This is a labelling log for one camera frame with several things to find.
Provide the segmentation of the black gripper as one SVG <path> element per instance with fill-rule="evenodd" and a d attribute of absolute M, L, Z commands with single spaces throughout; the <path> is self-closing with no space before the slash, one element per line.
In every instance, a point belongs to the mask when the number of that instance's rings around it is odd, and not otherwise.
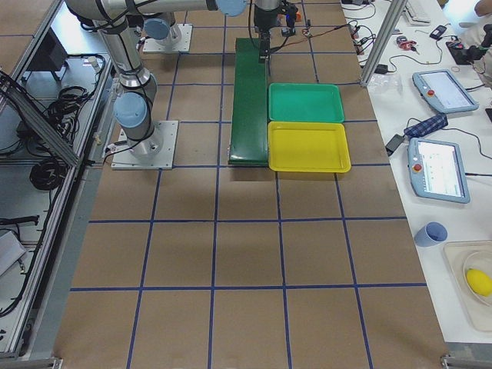
<path fill-rule="evenodd" d="M 266 62 L 270 58 L 270 33 L 277 25 L 278 9 L 254 7 L 254 26 L 258 36 L 258 61 Z"/>

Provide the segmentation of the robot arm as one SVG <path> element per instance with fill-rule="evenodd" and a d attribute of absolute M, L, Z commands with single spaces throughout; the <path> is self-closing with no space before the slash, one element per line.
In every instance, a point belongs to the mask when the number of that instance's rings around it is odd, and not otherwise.
<path fill-rule="evenodd" d="M 144 18 L 143 29 L 165 51 L 181 43 L 182 35 L 191 30 L 190 25 L 178 25 L 175 12 L 195 10 L 219 11 L 235 17 L 243 13 L 248 5 L 254 11 L 253 26 L 258 33 L 259 61 L 267 61 L 277 49 L 271 47 L 271 29 L 278 24 L 278 15 L 288 4 L 284 1 L 125 1 L 129 15 Z"/>
<path fill-rule="evenodd" d="M 114 116 L 126 134 L 131 155 L 151 161 L 163 145 L 163 136 L 151 117 L 157 81 L 143 64 L 128 16 L 141 16 L 146 32 L 150 32 L 151 23 L 155 23 L 156 38 L 172 39 L 172 32 L 178 30 L 175 12 L 186 11 L 187 2 L 67 1 L 66 4 L 82 21 L 92 22 L 87 29 L 101 35 L 122 87 L 114 103 Z"/>

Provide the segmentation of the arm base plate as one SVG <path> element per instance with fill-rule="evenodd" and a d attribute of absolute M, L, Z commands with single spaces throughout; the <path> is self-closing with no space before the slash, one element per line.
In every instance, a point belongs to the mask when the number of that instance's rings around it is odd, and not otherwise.
<path fill-rule="evenodd" d="M 154 131 L 150 138 L 139 142 L 128 140 L 121 128 L 119 139 L 124 142 L 112 155 L 114 170 L 171 170 L 174 163 L 178 136 L 178 121 L 153 121 Z"/>
<path fill-rule="evenodd" d="M 145 23 L 144 30 L 147 34 L 143 46 L 146 54 L 173 54 L 188 53 L 191 46 L 192 24 L 168 25 L 166 22 Z"/>

